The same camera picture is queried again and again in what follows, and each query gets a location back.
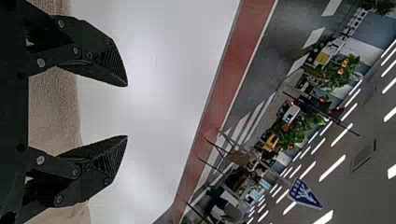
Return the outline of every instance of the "red object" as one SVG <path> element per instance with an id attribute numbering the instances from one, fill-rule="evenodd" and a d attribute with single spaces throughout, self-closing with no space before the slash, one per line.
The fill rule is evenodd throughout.
<path id="1" fill-rule="evenodd" d="M 176 197 L 167 212 L 169 217 L 166 223 L 170 221 L 179 223 L 183 216 L 187 206 L 186 202 L 190 201 L 205 168 L 205 164 L 197 160 L 194 155 L 207 160 L 212 150 L 212 146 L 205 141 L 202 135 L 216 142 L 217 129 L 225 120 L 238 86 L 243 81 L 248 62 L 260 40 L 262 29 L 269 18 L 274 3 L 275 0 L 241 1 L 237 18 L 235 18 L 235 27 L 230 33 L 230 45 L 224 50 L 224 60 L 219 65 L 219 74 L 213 83 L 213 90 L 208 96 L 207 106 L 180 178 Z"/>

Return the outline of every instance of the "ceiling light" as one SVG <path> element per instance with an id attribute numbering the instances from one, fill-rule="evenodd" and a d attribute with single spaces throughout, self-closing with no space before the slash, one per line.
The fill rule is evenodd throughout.
<path id="1" fill-rule="evenodd" d="M 253 210 L 249 215 L 248 215 L 248 217 L 251 217 L 251 216 L 253 216 L 253 214 L 254 214 L 254 212 L 256 212 L 255 210 Z"/>
<path id="2" fill-rule="evenodd" d="M 396 176 L 396 164 L 388 169 L 388 179 L 392 179 Z"/>
<path id="3" fill-rule="evenodd" d="M 323 139 L 319 142 L 319 144 L 314 148 L 314 150 L 312 150 L 311 156 L 314 155 L 314 153 L 318 151 L 318 149 L 321 147 L 321 145 L 323 145 L 323 143 L 324 143 L 325 141 L 326 141 L 326 138 L 323 138 Z"/>
<path id="4" fill-rule="evenodd" d="M 384 117 L 384 122 L 387 122 L 396 114 L 396 107 L 389 111 L 389 113 Z"/>
<path id="5" fill-rule="evenodd" d="M 264 199 L 264 197 L 265 197 L 265 194 L 260 197 L 259 202 L 261 202 L 262 199 Z"/>
<path id="6" fill-rule="evenodd" d="M 267 210 L 264 214 L 262 214 L 262 216 L 259 218 L 259 222 L 261 222 L 269 213 L 270 211 Z"/>
<path id="7" fill-rule="evenodd" d="M 262 202 L 259 203 L 259 207 L 262 206 L 262 204 L 265 202 L 265 199 L 262 200 Z"/>
<path id="8" fill-rule="evenodd" d="M 382 73 L 381 77 L 384 77 L 387 75 L 387 73 L 390 71 L 390 69 L 393 68 L 393 66 L 396 64 L 396 60 L 390 64 L 390 66 Z"/>
<path id="9" fill-rule="evenodd" d="M 254 217 L 252 217 L 252 218 L 247 222 L 247 224 L 250 224 L 250 223 L 253 221 L 253 219 L 254 219 Z"/>
<path id="10" fill-rule="evenodd" d="M 390 49 L 393 48 L 393 46 L 396 44 L 396 39 L 393 41 L 393 43 L 385 50 L 385 52 L 381 55 L 381 58 L 383 58 L 387 53 L 389 52 Z"/>
<path id="11" fill-rule="evenodd" d="M 253 209 L 254 209 L 255 207 L 256 207 L 256 206 L 251 207 L 250 210 L 248 210 L 248 213 L 251 212 L 251 211 L 253 211 Z"/>
<path id="12" fill-rule="evenodd" d="M 277 189 L 273 195 L 273 198 L 282 190 L 282 186 L 279 186 L 279 189 Z"/>
<path id="13" fill-rule="evenodd" d="M 330 220 L 332 220 L 332 213 L 333 212 L 334 212 L 334 210 L 328 212 L 326 215 L 324 215 L 323 217 L 318 219 L 316 222 L 314 222 L 314 224 L 326 224 L 326 223 L 328 223 Z"/>
<path id="14" fill-rule="evenodd" d="M 270 194 L 277 188 L 277 184 L 274 185 L 274 187 L 270 190 Z"/>
<path id="15" fill-rule="evenodd" d="M 393 86 L 395 83 L 396 83 L 396 78 L 394 78 L 394 79 L 388 84 L 388 86 L 387 86 L 384 90 L 382 90 L 382 94 L 387 93 L 387 91 L 388 91 L 390 88 L 392 88 L 392 86 Z"/>
<path id="16" fill-rule="evenodd" d="M 290 173 L 290 171 L 293 169 L 293 167 L 291 166 L 290 168 L 289 168 L 289 170 L 285 173 L 285 178 L 288 176 L 288 174 Z"/>
<path id="17" fill-rule="evenodd" d="M 297 203 L 296 202 L 292 202 L 286 209 L 285 211 L 283 211 L 283 216 L 285 216 L 290 210 L 291 208 L 293 208 Z"/>
<path id="18" fill-rule="evenodd" d="M 312 170 L 312 168 L 314 168 L 314 166 L 317 164 L 317 162 L 316 161 L 314 161 L 314 162 L 312 162 L 312 164 L 308 167 L 308 168 L 306 168 L 306 170 L 303 172 L 303 174 L 300 176 L 300 179 L 303 179 L 304 178 L 304 176 L 306 176 L 311 170 Z"/>
<path id="19" fill-rule="evenodd" d="M 341 118 L 341 121 L 344 121 L 344 119 L 346 119 L 350 113 L 352 113 L 352 111 L 356 108 L 356 106 L 358 106 L 358 103 L 355 103 L 347 112 L 346 114 Z"/>
<path id="20" fill-rule="evenodd" d="M 359 87 L 359 85 L 363 82 L 363 79 L 361 79 L 358 84 L 355 85 L 355 87 L 350 91 L 347 95 L 352 95 L 352 93 Z"/>
<path id="21" fill-rule="evenodd" d="M 329 124 L 327 124 L 326 128 L 323 129 L 323 131 L 320 133 L 319 136 L 322 136 L 324 133 L 326 133 L 326 131 L 330 128 L 330 126 L 332 126 L 332 121 L 330 121 Z"/>
<path id="22" fill-rule="evenodd" d="M 315 132 L 314 136 L 312 136 L 312 137 L 309 139 L 308 144 L 310 144 L 310 143 L 314 140 L 314 138 L 318 135 L 318 133 L 319 133 L 319 131 Z"/>
<path id="23" fill-rule="evenodd" d="M 282 171 L 282 174 L 280 174 L 280 177 L 282 177 L 287 171 L 288 171 L 288 168 L 284 169 L 284 170 Z"/>
<path id="24" fill-rule="evenodd" d="M 267 204 L 265 203 L 265 204 L 260 208 L 259 213 L 264 209 L 264 207 L 265 207 L 266 205 L 267 205 Z"/>
<path id="25" fill-rule="evenodd" d="M 323 175 L 320 176 L 319 182 L 322 182 L 329 174 L 332 173 L 335 168 L 337 168 L 345 159 L 347 155 L 343 155 L 338 161 L 336 161 Z"/>
<path id="26" fill-rule="evenodd" d="M 284 197 L 286 197 L 286 195 L 287 195 L 288 193 L 289 193 L 289 190 L 286 189 L 285 192 L 284 192 L 282 195 L 280 195 L 280 197 L 276 200 L 276 203 L 280 203 L 280 201 L 282 201 L 282 199 L 283 199 Z"/>
<path id="27" fill-rule="evenodd" d="M 297 167 L 297 169 L 295 169 L 294 171 L 293 171 L 293 173 L 290 175 L 290 179 L 292 179 L 294 176 L 295 176 L 295 174 L 297 174 L 297 172 L 299 171 L 301 169 L 301 164 Z"/>
<path id="28" fill-rule="evenodd" d="M 396 49 L 394 49 L 393 51 L 392 51 L 392 53 L 390 54 L 390 55 L 388 55 L 388 57 L 384 60 L 384 62 L 382 62 L 381 63 L 381 66 L 384 66 L 387 62 L 388 62 L 388 60 L 393 56 L 393 54 L 396 52 Z"/>
<path id="29" fill-rule="evenodd" d="M 359 92 L 361 92 L 361 89 L 358 89 L 358 91 L 355 92 L 355 94 L 346 102 L 346 105 L 344 106 L 344 108 L 347 108 L 350 105 L 350 103 L 352 103 L 352 101 L 359 94 Z"/>
<path id="30" fill-rule="evenodd" d="M 338 135 L 338 137 L 336 137 L 336 138 L 334 139 L 334 141 L 332 141 L 332 144 L 330 145 L 330 147 L 334 147 L 335 144 L 337 144 L 337 142 L 340 141 L 340 139 L 343 138 L 344 135 L 346 135 L 347 131 L 350 130 L 350 129 L 352 128 L 352 126 L 353 126 L 353 123 L 350 123 L 350 124 L 346 127 L 346 129 L 343 130 L 343 131 L 340 133 L 340 135 Z"/>
<path id="31" fill-rule="evenodd" d="M 300 160 L 303 159 L 303 157 L 305 156 L 305 154 L 311 149 L 311 146 L 309 146 L 303 153 L 303 155 L 301 155 Z"/>
<path id="32" fill-rule="evenodd" d="M 292 162 L 295 162 L 297 160 L 297 158 L 300 156 L 300 154 L 301 154 L 301 151 L 298 152 L 297 156 L 294 157 Z"/>
<path id="33" fill-rule="evenodd" d="M 285 173 L 286 173 L 288 170 L 289 170 L 289 167 L 287 167 L 287 168 L 282 172 L 282 174 L 281 174 L 280 177 L 283 177 L 283 176 L 285 175 Z"/>

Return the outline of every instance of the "person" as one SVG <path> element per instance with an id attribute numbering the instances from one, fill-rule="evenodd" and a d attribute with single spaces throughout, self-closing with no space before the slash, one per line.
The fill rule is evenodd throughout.
<path id="1" fill-rule="evenodd" d="M 228 223 L 233 224 L 241 224 L 243 223 L 243 214 L 242 212 L 230 204 L 227 200 L 220 198 L 218 195 L 214 195 L 210 190 L 206 194 L 208 194 L 211 199 L 205 207 L 205 214 L 212 219 L 213 223 Z"/>

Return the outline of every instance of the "metal bolt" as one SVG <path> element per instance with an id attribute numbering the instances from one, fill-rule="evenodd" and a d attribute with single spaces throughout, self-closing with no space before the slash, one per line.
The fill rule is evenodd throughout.
<path id="1" fill-rule="evenodd" d="M 58 21 L 58 25 L 59 27 L 64 28 L 64 21 Z"/>
<path id="2" fill-rule="evenodd" d="M 92 53 L 87 52 L 87 57 L 88 57 L 88 58 L 91 58 L 91 57 L 92 57 Z"/>
<path id="3" fill-rule="evenodd" d="M 75 169 L 75 170 L 73 171 L 73 176 L 78 176 L 78 173 L 79 173 L 79 170 L 78 170 L 78 169 Z"/>
<path id="4" fill-rule="evenodd" d="M 109 185 L 110 184 L 110 179 L 105 178 L 104 184 L 105 184 L 105 186 Z"/>
<path id="5" fill-rule="evenodd" d="M 39 59 L 37 59 L 37 65 L 38 65 L 40 68 L 43 68 L 43 67 L 46 66 L 46 61 L 44 61 L 44 59 L 42 59 L 42 58 L 39 58 Z"/>
<path id="6" fill-rule="evenodd" d="M 56 203 L 62 203 L 64 201 L 64 196 L 63 195 L 58 195 L 56 197 Z"/>
<path id="7" fill-rule="evenodd" d="M 37 162 L 37 165 L 42 165 L 44 164 L 44 161 L 46 161 L 46 158 L 43 156 L 39 156 L 37 157 L 37 159 L 35 159 L 35 161 Z"/>

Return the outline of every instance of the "floor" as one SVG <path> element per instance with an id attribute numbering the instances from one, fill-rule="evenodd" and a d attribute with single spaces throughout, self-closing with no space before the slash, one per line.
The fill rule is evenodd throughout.
<path id="1" fill-rule="evenodd" d="M 275 97 L 275 91 L 285 77 L 294 70 L 293 65 L 295 63 L 301 65 L 304 62 L 301 58 L 305 56 L 306 51 L 323 36 L 338 32 L 340 23 L 347 22 L 348 13 L 356 7 L 355 1 L 345 0 L 338 3 L 336 10 L 333 8 L 331 11 L 328 8 L 331 2 L 311 0 L 304 1 L 303 4 L 301 1 L 277 2 L 272 19 L 223 128 L 232 139 L 243 143 L 253 135 L 259 120 Z M 322 14 L 331 15 L 332 12 L 333 16 L 322 17 Z M 218 139 L 218 144 L 223 145 L 227 150 L 231 148 L 222 139 Z M 208 160 L 215 161 L 216 159 L 213 158 L 217 156 L 217 152 L 213 150 Z M 201 177 L 201 185 L 196 188 L 191 202 L 199 202 L 200 195 L 205 192 L 205 187 L 200 188 L 200 186 L 204 184 L 206 178 L 207 182 L 217 179 L 217 175 L 209 175 L 209 168 L 205 169 L 208 174 L 205 178 Z"/>
<path id="2" fill-rule="evenodd" d="M 258 207 L 261 211 L 252 215 L 249 223 L 314 223 L 325 215 L 332 219 L 329 223 L 394 223 L 389 208 L 396 196 L 392 175 L 395 168 L 389 168 L 396 163 L 392 150 L 396 117 L 391 117 L 396 113 L 396 88 L 389 84 L 396 82 L 396 55 L 391 55 L 395 47 L 375 64 L 344 102 L 350 101 L 341 118 L 361 138 L 332 125 L 304 148 L 307 153 L 302 159 L 290 165 L 292 171 L 300 167 L 294 177 L 309 185 L 324 209 L 293 204 L 284 197 L 289 186 L 278 182 L 283 189 L 273 190 L 278 191 L 275 197 L 274 193 L 267 194 Z"/>

